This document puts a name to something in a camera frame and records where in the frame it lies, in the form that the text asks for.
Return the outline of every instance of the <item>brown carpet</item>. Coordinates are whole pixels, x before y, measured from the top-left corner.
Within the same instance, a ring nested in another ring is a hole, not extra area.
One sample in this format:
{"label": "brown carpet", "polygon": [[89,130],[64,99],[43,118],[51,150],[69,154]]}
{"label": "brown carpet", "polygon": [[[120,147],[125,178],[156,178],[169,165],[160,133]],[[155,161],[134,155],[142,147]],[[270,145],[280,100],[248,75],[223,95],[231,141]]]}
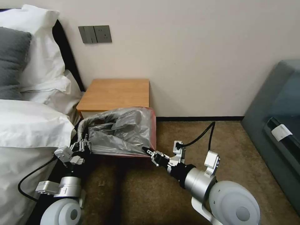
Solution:
{"label": "brown carpet", "polygon": [[[174,140],[188,143],[210,122],[159,122],[157,150],[172,155]],[[204,169],[205,135],[187,148],[186,164]],[[220,157],[216,176],[247,188],[258,201],[261,224],[300,224],[240,122],[217,122],[212,150]],[[95,156],[84,189],[83,224],[209,224],[191,206],[191,195],[148,158]]]}

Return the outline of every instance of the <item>gray plastic bag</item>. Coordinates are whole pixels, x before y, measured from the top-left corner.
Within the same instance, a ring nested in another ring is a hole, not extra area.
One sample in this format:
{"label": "gray plastic bag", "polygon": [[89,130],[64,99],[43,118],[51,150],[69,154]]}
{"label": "gray plastic bag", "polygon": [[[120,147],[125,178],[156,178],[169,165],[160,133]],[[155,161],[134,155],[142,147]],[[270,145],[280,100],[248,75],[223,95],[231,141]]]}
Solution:
{"label": "gray plastic bag", "polygon": [[156,149],[155,113],[144,107],[102,112],[80,122],[78,140],[85,133],[94,154],[147,156],[142,146]]}

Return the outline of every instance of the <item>wooden tabletop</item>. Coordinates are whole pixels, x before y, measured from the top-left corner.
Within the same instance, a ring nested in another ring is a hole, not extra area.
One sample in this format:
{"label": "wooden tabletop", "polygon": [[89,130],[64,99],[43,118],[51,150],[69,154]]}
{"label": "wooden tabletop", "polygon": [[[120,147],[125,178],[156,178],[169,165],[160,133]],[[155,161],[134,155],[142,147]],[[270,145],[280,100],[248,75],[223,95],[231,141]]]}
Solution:
{"label": "wooden tabletop", "polygon": [[94,79],[77,105],[81,112],[149,107],[148,79]]}

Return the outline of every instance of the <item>black cable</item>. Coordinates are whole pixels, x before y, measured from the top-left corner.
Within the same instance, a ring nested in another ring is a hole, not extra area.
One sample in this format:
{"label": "black cable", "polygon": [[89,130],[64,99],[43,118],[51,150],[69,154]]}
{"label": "black cable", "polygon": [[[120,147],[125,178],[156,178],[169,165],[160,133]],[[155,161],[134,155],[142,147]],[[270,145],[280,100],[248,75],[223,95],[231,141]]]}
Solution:
{"label": "black cable", "polygon": [[212,142],[213,130],[215,128],[215,124],[216,124],[215,121],[212,122],[195,140],[191,141],[190,143],[188,143],[188,144],[177,143],[176,148],[184,148],[184,147],[194,144],[195,142],[199,141],[199,139],[202,138],[210,128],[212,128],[212,130],[210,131],[210,136],[209,136],[209,141],[208,141],[208,150],[210,151],[210,146],[211,146],[211,142]]}
{"label": "black cable", "polygon": [[22,184],[22,182],[23,182],[27,177],[29,177],[30,175],[34,174],[36,171],[42,169],[43,167],[45,167],[46,165],[50,164],[51,162],[53,162],[53,161],[56,160],[56,159],[57,159],[57,157],[56,157],[56,156],[53,156],[53,158],[52,158],[50,161],[46,162],[44,165],[40,166],[39,168],[37,168],[37,169],[35,169],[34,171],[32,171],[30,174],[26,175],[26,176],[19,182],[19,184],[18,184],[18,191],[19,191],[22,195],[24,195],[25,197],[27,197],[27,198],[29,198],[29,199],[31,199],[31,200],[37,202],[38,200],[37,200],[36,198],[34,198],[34,197],[32,197],[32,196],[26,194],[24,191],[22,191],[22,189],[21,189],[21,184]]}
{"label": "black cable", "polygon": [[215,129],[216,122],[212,122],[211,124],[213,124],[213,125],[212,125],[212,129],[211,129],[211,131],[210,131],[209,141],[208,141],[208,150],[209,150],[209,151],[210,151],[210,146],[211,146],[211,143],[212,143],[213,130]]}

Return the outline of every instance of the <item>white duvet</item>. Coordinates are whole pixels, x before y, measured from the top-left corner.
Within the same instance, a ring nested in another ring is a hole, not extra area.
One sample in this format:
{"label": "white duvet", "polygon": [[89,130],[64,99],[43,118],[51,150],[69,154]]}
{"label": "white duvet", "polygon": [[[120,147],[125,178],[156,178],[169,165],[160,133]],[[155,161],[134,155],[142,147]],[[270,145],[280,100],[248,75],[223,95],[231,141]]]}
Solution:
{"label": "white duvet", "polygon": [[[35,102],[0,100],[0,224],[25,224],[35,202],[18,192],[19,181],[49,161],[75,134],[68,116]],[[54,164],[34,173],[21,188],[34,196]]]}

